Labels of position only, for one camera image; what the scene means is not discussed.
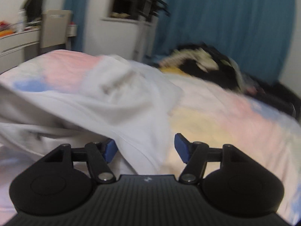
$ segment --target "bed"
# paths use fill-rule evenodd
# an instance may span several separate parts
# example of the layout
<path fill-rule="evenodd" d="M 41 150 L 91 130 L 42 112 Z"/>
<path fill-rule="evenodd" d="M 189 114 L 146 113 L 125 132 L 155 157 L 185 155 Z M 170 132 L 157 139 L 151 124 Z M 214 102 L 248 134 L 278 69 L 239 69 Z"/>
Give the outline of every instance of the bed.
<path fill-rule="evenodd" d="M 61 91 L 70 92 L 74 86 L 79 86 L 80 78 L 97 67 L 101 58 L 102 56 L 93 57 L 83 53 L 58 50 L 5 72 L 0 76 L 0 83 L 7 88 L 18 88 L 24 92 L 52 91 L 58 87 L 61 87 Z M 278 214 L 291 225 L 300 220 L 301 127 L 296 120 L 251 98 L 225 91 L 214 83 L 178 74 L 162 74 L 157 69 L 137 62 L 131 64 L 137 69 L 150 70 L 148 72 L 152 77 L 164 78 L 182 90 L 176 106 L 170 107 L 171 111 L 168 115 L 170 131 L 167 134 L 169 145 L 158 173 L 171 173 L 178 177 L 185 166 L 173 147 L 173 137 L 176 133 L 182 133 L 190 142 L 201 141 L 210 147 L 221 148 L 223 144 L 230 143 L 282 181 L 285 196 Z M 15 118 L 15 121 L 20 122 L 21 117 Z M 51 118 L 53 117 L 46 118 L 46 121 L 57 121 Z M 64 126 L 68 132 L 77 132 L 76 128 L 73 123 Z M 63 143 L 65 140 L 56 139 L 53 145 L 59 145 L 60 142 Z M 81 137 L 75 147 L 82 146 L 85 142 L 88 142 L 87 133 Z M 33 156 L 33 153 L 24 147 L 14 148 L 6 145 L 3 138 L 1 143 L 4 145 L 0 147 L 0 225 L 15 214 L 8 195 L 10 182 L 41 155 L 51 150 L 51 147 L 43 147 L 40 156 L 37 152 L 36 156 Z M 126 163 L 122 158 L 117 161 L 119 173 L 135 172 L 126 166 L 120 168 L 120 164 Z M 205 175 L 218 168 L 219 163 L 209 163 Z"/>

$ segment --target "drawer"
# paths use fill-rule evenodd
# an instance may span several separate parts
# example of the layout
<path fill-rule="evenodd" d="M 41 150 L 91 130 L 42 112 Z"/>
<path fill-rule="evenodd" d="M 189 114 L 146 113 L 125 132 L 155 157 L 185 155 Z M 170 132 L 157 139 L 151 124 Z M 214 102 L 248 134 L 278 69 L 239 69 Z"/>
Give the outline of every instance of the drawer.
<path fill-rule="evenodd" d="M 40 30 L 24 31 L 0 38 L 0 52 L 39 41 Z"/>
<path fill-rule="evenodd" d="M 24 49 L 0 55 L 0 73 L 3 73 L 24 62 Z"/>

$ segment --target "silver bolt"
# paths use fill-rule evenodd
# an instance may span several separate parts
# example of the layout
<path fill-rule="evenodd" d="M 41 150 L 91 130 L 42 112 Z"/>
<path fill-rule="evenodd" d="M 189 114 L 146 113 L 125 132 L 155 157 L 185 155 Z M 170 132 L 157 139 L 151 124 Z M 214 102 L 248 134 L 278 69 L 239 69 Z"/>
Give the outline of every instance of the silver bolt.
<path fill-rule="evenodd" d="M 197 179 L 196 176 L 194 176 L 193 174 L 190 174 L 190 173 L 186 173 L 182 176 L 182 180 L 184 182 L 193 182 L 196 179 Z"/>
<path fill-rule="evenodd" d="M 111 180 L 112 178 L 114 177 L 114 175 L 112 173 L 109 173 L 109 172 L 103 172 L 103 173 L 100 173 L 98 175 L 98 178 L 100 180 L 103 180 L 103 181 L 109 181 Z"/>

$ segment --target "white desk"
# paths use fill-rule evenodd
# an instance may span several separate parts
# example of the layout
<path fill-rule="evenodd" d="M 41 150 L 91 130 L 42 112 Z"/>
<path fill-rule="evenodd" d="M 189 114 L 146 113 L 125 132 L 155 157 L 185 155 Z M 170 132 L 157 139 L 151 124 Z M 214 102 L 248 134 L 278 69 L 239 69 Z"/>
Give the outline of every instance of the white desk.
<path fill-rule="evenodd" d="M 76 36 L 76 25 L 68 26 L 67 36 Z M 23 63 L 26 48 L 38 44 L 39 39 L 40 28 L 0 37 L 0 74 Z"/>

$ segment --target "blue curtain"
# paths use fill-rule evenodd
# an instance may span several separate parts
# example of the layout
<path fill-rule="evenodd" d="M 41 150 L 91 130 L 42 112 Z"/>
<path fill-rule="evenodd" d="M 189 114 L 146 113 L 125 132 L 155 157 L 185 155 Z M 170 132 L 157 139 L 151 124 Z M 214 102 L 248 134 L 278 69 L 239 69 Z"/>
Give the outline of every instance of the blue curtain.
<path fill-rule="evenodd" d="M 153 55 L 179 44 L 216 47 L 243 72 L 277 80 L 290 45 L 295 0 L 163 0 L 171 16 L 160 14 Z"/>
<path fill-rule="evenodd" d="M 77 36 L 71 40 L 72 50 L 82 52 L 85 29 L 85 14 L 88 0 L 65 0 L 64 9 L 72 10 L 72 21 L 77 25 Z"/>

